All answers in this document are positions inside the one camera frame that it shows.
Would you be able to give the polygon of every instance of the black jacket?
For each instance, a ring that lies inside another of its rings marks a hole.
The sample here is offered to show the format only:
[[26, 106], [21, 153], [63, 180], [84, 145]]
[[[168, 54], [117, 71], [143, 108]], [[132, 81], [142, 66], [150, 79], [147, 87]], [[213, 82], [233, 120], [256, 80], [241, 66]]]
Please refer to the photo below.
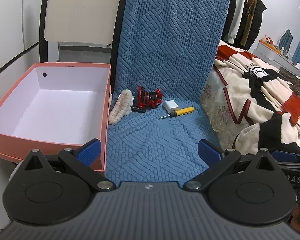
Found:
[[247, 16], [245, 14], [247, 10], [245, 10], [245, 9], [243, 10], [239, 31], [238, 31], [237, 37], [234, 40], [233, 46], [237, 47], [237, 48], [240, 48], [240, 49], [248, 50], [248, 49], [250, 49], [250, 47], [252, 46], [252, 44], [254, 43], [254, 41], [256, 40], [256, 38], [259, 34], [261, 23], [262, 23], [262, 13], [267, 8], [263, 4], [262, 0], [257, 1], [256, 10], [255, 10], [254, 15], [253, 15], [253, 20], [252, 20], [248, 40], [246, 42], [246, 46], [242, 46], [242, 45], [240, 45], [240, 41], [241, 41], [241, 38], [242, 38], [242, 35], [243, 35], [243, 30], [244, 30], [246, 20], [247, 20]]
[[224, 40], [224, 38], [226, 37], [226, 35], [228, 34], [228, 32], [230, 30], [236, 4], [237, 4], [237, 0], [230, 0], [229, 8], [228, 8], [228, 14], [227, 14], [225, 26], [223, 28], [223, 32], [222, 32], [222, 35], [221, 35], [221, 40]]

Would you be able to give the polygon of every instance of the screwdriver shaft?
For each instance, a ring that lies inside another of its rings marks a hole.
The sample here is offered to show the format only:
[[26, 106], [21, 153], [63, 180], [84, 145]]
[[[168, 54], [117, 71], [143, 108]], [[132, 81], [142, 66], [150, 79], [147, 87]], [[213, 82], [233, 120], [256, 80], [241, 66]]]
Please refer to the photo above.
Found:
[[165, 115], [165, 116], [163, 116], [163, 117], [159, 117], [158, 118], [158, 120], [160, 120], [160, 119], [164, 119], [164, 118], [168, 118], [168, 117], [170, 117], [170, 115], [168, 114], [168, 115]]

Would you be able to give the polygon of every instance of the bed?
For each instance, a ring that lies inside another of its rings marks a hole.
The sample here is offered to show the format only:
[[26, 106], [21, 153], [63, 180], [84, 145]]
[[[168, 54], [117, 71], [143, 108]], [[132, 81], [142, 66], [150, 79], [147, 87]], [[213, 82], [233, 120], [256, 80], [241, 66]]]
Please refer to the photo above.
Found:
[[223, 150], [300, 154], [300, 77], [220, 41], [201, 100]]

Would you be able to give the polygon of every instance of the black circular pad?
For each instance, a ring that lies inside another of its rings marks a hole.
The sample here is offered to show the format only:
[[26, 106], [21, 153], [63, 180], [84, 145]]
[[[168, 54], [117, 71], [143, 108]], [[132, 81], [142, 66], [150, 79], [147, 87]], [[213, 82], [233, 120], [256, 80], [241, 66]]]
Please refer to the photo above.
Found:
[[33, 225], [57, 224], [80, 214], [90, 201], [88, 185], [76, 176], [52, 168], [17, 173], [2, 198], [11, 220]]
[[253, 226], [287, 219], [296, 203], [293, 188], [281, 170], [255, 169], [221, 177], [210, 186], [208, 198], [221, 216]]
[[247, 182], [237, 187], [237, 196], [248, 203], [263, 203], [273, 196], [271, 187], [259, 182]]
[[44, 181], [31, 185], [26, 189], [26, 196], [36, 203], [49, 203], [61, 197], [63, 188], [56, 182]]

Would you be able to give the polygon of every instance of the fluffy toy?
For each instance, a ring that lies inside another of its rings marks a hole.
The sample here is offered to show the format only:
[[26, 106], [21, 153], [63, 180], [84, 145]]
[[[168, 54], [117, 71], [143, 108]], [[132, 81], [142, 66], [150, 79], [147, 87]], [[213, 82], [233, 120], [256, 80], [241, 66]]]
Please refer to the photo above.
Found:
[[132, 100], [132, 92], [125, 89], [119, 95], [117, 102], [109, 114], [109, 124], [117, 124], [124, 115], [131, 113], [130, 102]]

